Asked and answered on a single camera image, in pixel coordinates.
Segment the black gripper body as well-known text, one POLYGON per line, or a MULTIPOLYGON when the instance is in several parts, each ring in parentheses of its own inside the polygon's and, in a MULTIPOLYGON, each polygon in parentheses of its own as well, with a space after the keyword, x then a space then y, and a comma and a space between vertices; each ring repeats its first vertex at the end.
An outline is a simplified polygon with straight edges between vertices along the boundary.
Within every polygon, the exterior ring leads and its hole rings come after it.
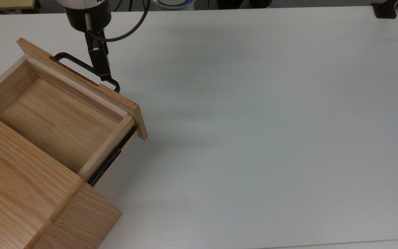
POLYGON ((63 7, 71 27, 83 33, 99 32, 112 19, 109 3, 63 3, 63 7))

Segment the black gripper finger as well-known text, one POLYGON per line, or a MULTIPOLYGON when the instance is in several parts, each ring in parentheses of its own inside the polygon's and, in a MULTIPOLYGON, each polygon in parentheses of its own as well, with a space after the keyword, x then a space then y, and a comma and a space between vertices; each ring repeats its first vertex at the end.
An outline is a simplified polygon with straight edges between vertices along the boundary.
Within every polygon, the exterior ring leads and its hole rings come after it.
POLYGON ((112 80, 107 44, 105 41, 94 38, 92 34, 93 33, 91 31, 88 31, 84 35, 94 73, 100 77, 102 81, 112 80))

